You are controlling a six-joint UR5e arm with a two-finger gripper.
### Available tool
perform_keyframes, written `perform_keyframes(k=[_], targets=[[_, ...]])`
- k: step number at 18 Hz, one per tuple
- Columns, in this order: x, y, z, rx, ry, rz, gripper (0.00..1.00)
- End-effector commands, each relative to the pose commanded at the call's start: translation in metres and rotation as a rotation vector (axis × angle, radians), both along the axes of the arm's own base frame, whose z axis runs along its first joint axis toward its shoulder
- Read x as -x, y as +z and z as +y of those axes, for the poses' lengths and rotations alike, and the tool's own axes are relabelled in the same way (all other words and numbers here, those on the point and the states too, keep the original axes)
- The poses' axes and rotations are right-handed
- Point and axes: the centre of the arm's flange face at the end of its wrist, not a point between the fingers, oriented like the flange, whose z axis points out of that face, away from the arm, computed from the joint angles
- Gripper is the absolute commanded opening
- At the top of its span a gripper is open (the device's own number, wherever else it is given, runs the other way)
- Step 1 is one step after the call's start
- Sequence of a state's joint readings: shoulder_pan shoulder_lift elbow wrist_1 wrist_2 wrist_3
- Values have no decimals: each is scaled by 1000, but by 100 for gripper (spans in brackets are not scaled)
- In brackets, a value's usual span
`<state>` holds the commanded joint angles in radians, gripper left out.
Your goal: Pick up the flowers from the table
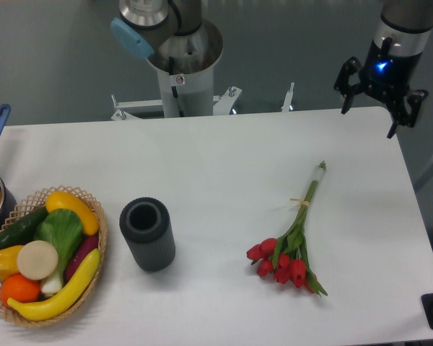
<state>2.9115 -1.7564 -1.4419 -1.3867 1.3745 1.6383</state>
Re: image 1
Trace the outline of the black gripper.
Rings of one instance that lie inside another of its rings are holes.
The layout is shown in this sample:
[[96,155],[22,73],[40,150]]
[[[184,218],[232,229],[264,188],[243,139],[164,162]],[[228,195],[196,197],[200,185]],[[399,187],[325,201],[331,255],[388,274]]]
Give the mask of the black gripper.
[[[356,57],[345,61],[338,73],[333,88],[344,98],[341,113],[346,114],[357,94],[385,103],[392,119],[387,138],[392,138],[399,126],[412,128],[429,96],[425,89],[409,89],[409,81],[419,62],[421,53],[398,55],[394,38],[385,38],[381,43],[373,42],[362,67]],[[350,78],[359,73],[359,81],[351,85]]]

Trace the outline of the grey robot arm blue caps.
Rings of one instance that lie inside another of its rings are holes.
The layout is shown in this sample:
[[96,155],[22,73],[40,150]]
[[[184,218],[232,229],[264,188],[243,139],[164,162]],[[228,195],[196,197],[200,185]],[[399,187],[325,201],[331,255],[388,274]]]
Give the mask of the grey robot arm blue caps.
[[[214,67],[222,55],[222,35],[202,17],[200,1],[121,1],[110,24],[117,42],[157,72],[165,117],[228,115],[240,96],[230,87],[214,95]],[[428,97],[412,89],[411,76],[433,28],[433,1],[385,1],[364,63],[350,58],[334,89],[348,112],[355,96],[383,103],[391,116],[390,134],[413,127]]]

